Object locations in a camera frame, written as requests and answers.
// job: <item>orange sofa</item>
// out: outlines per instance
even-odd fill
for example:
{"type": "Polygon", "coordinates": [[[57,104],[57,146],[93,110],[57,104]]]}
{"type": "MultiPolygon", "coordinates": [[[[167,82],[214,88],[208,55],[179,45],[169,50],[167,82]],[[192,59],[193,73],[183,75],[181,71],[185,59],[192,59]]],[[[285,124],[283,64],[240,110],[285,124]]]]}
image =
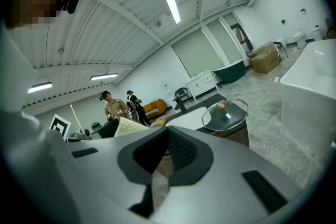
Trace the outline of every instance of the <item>orange sofa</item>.
{"type": "Polygon", "coordinates": [[[152,111],[153,109],[156,109],[156,108],[159,111],[148,115],[147,116],[148,119],[151,119],[155,116],[163,114],[165,112],[165,110],[167,109],[167,105],[163,100],[158,99],[154,102],[151,102],[151,103],[143,106],[143,109],[145,110],[146,113],[150,112],[150,111],[152,111]]]}

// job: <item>floor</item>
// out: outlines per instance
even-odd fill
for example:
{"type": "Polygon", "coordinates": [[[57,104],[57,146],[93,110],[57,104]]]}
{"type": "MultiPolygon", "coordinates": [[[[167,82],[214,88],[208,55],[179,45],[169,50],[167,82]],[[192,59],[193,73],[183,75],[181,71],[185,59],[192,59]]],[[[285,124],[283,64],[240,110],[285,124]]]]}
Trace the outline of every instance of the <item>floor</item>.
{"type": "MultiPolygon", "coordinates": [[[[303,49],[290,47],[288,57],[284,51],[280,53],[282,62],[268,74],[256,73],[247,68],[246,75],[231,84],[222,85],[196,97],[201,102],[217,93],[226,98],[239,98],[249,105],[249,116],[246,118],[249,133],[250,149],[292,178],[299,187],[305,188],[313,183],[321,174],[323,164],[281,125],[281,91],[280,82],[275,77],[282,77],[301,55],[303,49]]],[[[186,108],[195,104],[188,100],[186,108]]],[[[176,113],[169,109],[169,116],[176,113]]],[[[159,172],[153,176],[154,207],[161,204],[167,193],[167,179],[159,172]]]]}

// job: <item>curved ceiling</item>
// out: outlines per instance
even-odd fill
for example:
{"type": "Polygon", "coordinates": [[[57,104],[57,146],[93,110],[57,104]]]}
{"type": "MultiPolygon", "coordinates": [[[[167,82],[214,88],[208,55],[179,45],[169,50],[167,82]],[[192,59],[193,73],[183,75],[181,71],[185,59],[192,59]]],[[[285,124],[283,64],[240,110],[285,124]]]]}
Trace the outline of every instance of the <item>curved ceiling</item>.
{"type": "Polygon", "coordinates": [[[13,30],[13,39],[39,71],[37,83],[53,83],[48,90],[28,94],[26,110],[69,98],[74,92],[87,97],[101,91],[100,86],[117,84],[173,37],[242,0],[176,2],[179,24],[165,0],[80,0],[72,15],[61,12],[53,23],[13,30]],[[106,72],[119,75],[90,81],[91,76],[106,72]]]}

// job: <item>white cabinet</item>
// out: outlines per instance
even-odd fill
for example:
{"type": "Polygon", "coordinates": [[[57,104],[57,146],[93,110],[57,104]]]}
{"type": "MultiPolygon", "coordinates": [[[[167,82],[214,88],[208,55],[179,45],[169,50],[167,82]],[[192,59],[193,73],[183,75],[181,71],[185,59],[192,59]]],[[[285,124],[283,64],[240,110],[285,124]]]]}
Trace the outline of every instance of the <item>white cabinet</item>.
{"type": "Polygon", "coordinates": [[[211,71],[201,73],[198,76],[191,78],[186,84],[195,101],[197,95],[211,90],[212,88],[218,89],[216,80],[211,71]]]}

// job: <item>ceiling light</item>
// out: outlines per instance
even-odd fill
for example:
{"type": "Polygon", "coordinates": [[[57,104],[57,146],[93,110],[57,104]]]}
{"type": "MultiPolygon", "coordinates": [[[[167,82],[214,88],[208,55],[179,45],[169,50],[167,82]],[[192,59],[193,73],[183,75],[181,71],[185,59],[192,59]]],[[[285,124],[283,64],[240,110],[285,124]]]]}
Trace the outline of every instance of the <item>ceiling light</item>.
{"type": "Polygon", "coordinates": [[[107,75],[93,76],[93,77],[91,77],[91,80],[114,78],[114,77],[116,77],[117,75],[118,75],[118,74],[107,74],[107,75]]]}
{"type": "Polygon", "coordinates": [[[32,86],[29,89],[28,93],[37,92],[37,91],[40,91],[40,90],[48,89],[48,88],[51,88],[52,86],[53,85],[51,84],[51,82],[34,85],[34,86],[32,86]]]}
{"type": "Polygon", "coordinates": [[[175,23],[178,24],[180,21],[181,21],[181,18],[180,18],[180,15],[178,13],[178,9],[177,9],[177,5],[176,5],[176,2],[175,0],[166,0],[167,1],[167,4],[170,8],[170,11],[174,17],[174,20],[175,20],[175,23]]]}

